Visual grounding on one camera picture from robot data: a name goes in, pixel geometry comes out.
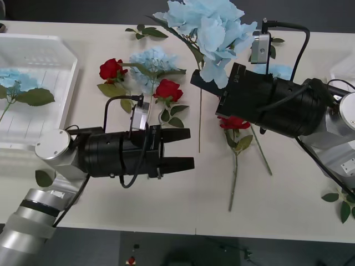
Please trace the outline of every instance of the white tray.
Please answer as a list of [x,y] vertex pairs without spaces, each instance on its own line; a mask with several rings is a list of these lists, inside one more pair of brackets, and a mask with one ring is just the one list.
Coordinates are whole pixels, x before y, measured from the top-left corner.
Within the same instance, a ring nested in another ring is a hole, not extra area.
[[[0,69],[27,73],[54,95],[54,103],[40,107],[15,103],[0,122],[0,148],[32,150],[46,131],[64,127],[78,59],[58,37],[0,34]],[[0,100],[0,115],[6,105]]]

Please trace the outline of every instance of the blue hydrangea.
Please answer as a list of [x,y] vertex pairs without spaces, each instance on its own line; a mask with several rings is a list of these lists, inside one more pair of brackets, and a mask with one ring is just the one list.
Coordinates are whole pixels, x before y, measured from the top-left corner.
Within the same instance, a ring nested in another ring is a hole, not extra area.
[[[255,65],[253,72],[258,74],[265,74],[266,64]],[[288,65],[270,64],[268,66],[268,72],[271,73],[274,77],[290,80],[292,75],[292,68]]]
[[28,91],[39,87],[37,79],[14,69],[0,69],[0,85],[5,88],[15,87],[18,91]]
[[168,5],[168,12],[155,13],[154,16],[166,21],[169,27],[177,27],[180,34],[198,37],[197,44],[207,58],[206,66],[209,67],[202,78],[210,80],[205,79],[206,73],[218,70],[218,73],[223,73],[222,78],[217,73],[212,76],[218,77],[218,87],[224,88],[221,86],[227,84],[228,78],[219,67],[220,63],[223,61],[221,65],[225,66],[224,59],[236,59],[238,53],[251,46],[254,40],[251,33],[255,31],[257,23],[241,24],[240,18],[244,12],[229,0],[168,1]]
[[[162,47],[153,47],[142,53],[134,53],[130,56],[130,63],[140,63],[144,65],[149,71],[171,71],[178,70],[175,66],[177,56],[169,56],[164,53]],[[139,84],[142,85],[142,91],[147,94],[153,94],[156,87],[159,85],[157,80],[151,79],[148,76],[142,74],[138,68],[131,68],[131,76]]]

